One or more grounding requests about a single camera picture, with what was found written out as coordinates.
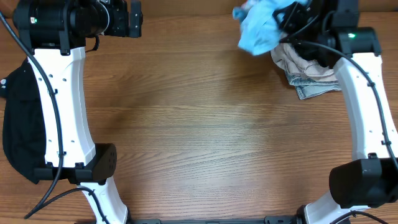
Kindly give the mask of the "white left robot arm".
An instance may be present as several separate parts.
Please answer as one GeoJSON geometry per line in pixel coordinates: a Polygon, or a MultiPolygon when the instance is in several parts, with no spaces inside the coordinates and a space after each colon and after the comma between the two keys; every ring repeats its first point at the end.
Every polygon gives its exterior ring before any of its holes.
{"type": "Polygon", "coordinates": [[[86,117],[86,40],[101,35],[139,38],[140,1],[20,1],[13,22],[32,66],[45,126],[39,180],[67,179],[81,191],[97,223],[131,223],[116,184],[116,147],[94,143],[86,117]]]}

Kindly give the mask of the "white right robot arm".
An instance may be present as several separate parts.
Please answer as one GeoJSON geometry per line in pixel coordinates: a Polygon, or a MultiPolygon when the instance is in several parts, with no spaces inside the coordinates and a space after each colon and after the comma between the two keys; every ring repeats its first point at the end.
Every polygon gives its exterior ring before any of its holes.
{"type": "Polygon", "coordinates": [[[293,2],[273,12],[284,44],[305,59],[330,65],[346,103],[352,160],[335,167],[329,189],[293,216],[266,223],[348,223],[370,208],[397,201],[397,130],[382,79],[381,45],[372,27],[360,27],[357,1],[293,2]]]}

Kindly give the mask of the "light blue t-shirt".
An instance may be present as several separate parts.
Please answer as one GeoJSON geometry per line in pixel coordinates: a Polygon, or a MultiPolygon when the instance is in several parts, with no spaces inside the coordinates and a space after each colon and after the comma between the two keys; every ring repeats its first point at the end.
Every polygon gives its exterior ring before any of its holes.
{"type": "Polygon", "coordinates": [[[241,37],[238,47],[253,56],[267,53],[278,46],[281,30],[273,18],[274,11],[284,9],[296,0],[248,0],[233,9],[239,21],[241,37]]]}

